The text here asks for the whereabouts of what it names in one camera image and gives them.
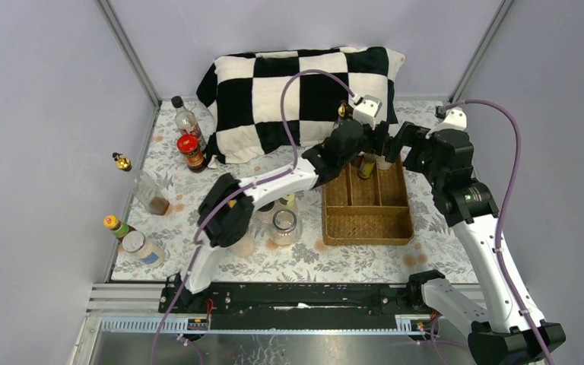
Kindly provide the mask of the small yellow oil bottle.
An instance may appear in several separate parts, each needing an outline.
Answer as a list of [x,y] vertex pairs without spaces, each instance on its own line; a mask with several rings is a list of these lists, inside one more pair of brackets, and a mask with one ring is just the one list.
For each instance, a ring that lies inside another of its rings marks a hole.
[[363,155],[360,166],[357,170],[357,176],[360,179],[369,179],[376,165],[376,156],[374,154],[365,154]]

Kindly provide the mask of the glass cruet gold spout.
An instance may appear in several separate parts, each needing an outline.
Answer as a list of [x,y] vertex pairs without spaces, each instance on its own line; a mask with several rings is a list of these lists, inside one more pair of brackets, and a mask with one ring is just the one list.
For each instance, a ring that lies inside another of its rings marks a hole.
[[339,125],[345,122],[346,120],[352,119],[353,108],[346,100],[342,100],[337,109],[337,114],[338,118],[335,123]]

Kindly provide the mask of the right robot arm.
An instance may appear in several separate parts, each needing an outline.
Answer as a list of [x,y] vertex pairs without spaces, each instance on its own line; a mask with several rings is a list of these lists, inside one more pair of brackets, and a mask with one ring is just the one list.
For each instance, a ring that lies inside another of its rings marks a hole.
[[427,129],[405,122],[388,137],[382,155],[396,161],[409,148],[403,167],[428,181],[436,209],[462,243],[477,276],[485,307],[457,291],[436,271],[412,275],[405,294],[409,309],[429,308],[467,338],[477,364],[553,362],[566,340],[559,323],[546,320],[525,288],[500,228],[500,212],[489,188],[473,177],[474,146],[468,133]]

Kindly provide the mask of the woven wicker tray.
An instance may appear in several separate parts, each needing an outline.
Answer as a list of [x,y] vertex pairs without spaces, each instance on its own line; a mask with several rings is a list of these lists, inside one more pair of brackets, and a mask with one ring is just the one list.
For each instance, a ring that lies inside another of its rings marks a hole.
[[347,165],[322,187],[322,233],[328,246],[405,246],[414,238],[404,170],[393,164],[361,179]]

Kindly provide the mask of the yellow cap spice bottle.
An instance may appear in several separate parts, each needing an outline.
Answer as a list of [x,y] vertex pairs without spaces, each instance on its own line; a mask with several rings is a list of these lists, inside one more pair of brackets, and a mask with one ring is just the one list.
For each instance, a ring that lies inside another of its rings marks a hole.
[[287,209],[298,215],[297,199],[294,193],[287,194],[278,199],[278,210]]

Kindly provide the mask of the black cap salt shaker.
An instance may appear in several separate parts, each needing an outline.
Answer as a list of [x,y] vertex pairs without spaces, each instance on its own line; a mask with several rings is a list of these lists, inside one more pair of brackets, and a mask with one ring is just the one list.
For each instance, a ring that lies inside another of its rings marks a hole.
[[276,203],[275,202],[269,202],[268,204],[263,205],[255,213],[256,218],[262,224],[270,224],[271,221],[272,221],[273,214],[275,212],[275,207],[276,207]]

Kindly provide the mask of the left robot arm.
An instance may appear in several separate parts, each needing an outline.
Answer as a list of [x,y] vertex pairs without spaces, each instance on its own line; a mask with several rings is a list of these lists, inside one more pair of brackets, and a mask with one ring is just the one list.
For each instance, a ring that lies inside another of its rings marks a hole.
[[237,179],[220,176],[198,207],[195,252],[180,273],[176,302],[189,313],[205,305],[205,293],[224,250],[247,232],[252,214],[285,195],[311,190],[336,179],[358,154],[382,150],[389,134],[386,121],[372,127],[343,120],[321,144],[295,161],[262,175]]

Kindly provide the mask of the black cap shaker bottle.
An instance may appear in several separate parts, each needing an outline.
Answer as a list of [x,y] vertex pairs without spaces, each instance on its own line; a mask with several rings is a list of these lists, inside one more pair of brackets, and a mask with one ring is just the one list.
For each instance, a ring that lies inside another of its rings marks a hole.
[[392,167],[392,163],[386,160],[384,155],[376,156],[376,166],[379,171],[389,170]]

